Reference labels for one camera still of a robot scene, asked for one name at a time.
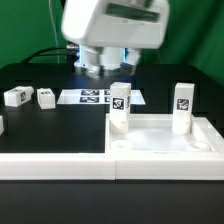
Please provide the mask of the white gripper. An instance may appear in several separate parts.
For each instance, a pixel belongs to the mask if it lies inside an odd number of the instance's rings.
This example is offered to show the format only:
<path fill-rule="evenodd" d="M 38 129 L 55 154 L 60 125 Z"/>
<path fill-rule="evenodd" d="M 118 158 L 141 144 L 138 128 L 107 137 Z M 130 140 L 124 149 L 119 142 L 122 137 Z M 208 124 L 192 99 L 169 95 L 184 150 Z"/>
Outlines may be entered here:
<path fill-rule="evenodd" d="M 157 49 L 169 12 L 168 0 L 66 0 L 61 29 L 83 46 Z"/>

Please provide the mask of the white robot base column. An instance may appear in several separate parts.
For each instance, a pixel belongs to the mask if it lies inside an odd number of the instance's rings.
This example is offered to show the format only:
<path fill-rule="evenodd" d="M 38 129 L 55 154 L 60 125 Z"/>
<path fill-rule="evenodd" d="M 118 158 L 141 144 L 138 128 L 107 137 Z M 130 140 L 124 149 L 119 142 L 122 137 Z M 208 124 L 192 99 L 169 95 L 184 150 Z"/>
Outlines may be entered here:
<path fill-rule="evenodd" d="M 116 73 L 133 75 L 140 59 L 141 50 L 136 48 L 87 47 L 79 48 L 74 68 L 92 78 Z"/>

